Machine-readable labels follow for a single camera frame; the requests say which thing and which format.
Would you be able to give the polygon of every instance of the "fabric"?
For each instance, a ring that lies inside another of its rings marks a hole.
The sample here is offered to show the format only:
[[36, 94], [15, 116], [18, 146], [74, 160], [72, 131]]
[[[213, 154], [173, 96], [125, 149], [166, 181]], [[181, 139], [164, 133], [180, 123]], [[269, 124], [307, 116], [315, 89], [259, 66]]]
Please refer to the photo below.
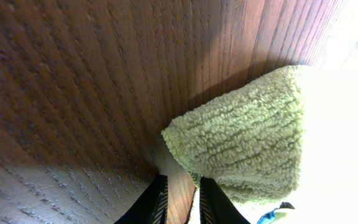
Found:
[[174, 158], [199, 185], [213, 178], [234, 201], [280, 199], [298, 186], [303, 103], [288, 66], [175, 118], [162, 131]]

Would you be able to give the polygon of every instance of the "towel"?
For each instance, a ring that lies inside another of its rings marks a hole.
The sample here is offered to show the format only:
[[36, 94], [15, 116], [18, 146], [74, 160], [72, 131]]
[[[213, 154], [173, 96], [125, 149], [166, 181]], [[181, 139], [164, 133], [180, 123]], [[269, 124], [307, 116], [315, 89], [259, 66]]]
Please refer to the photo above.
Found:
[[172, 120], [170, 152], [198, 186], [213, 178], [233, 201], [279, 200], [298, 186], [306, 66], [287, 66]]

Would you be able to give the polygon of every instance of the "light green washcloth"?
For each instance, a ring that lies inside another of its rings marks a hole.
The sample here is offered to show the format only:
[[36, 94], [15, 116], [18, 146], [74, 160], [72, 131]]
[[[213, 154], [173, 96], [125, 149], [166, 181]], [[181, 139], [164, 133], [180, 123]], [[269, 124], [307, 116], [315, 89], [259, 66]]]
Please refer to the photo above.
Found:
[[213, 178], [237, 202], [276, 200], [298, 186], [303, 104], [287, 66], [175, 118], [162, 131], [174, 158], [192, 176]]

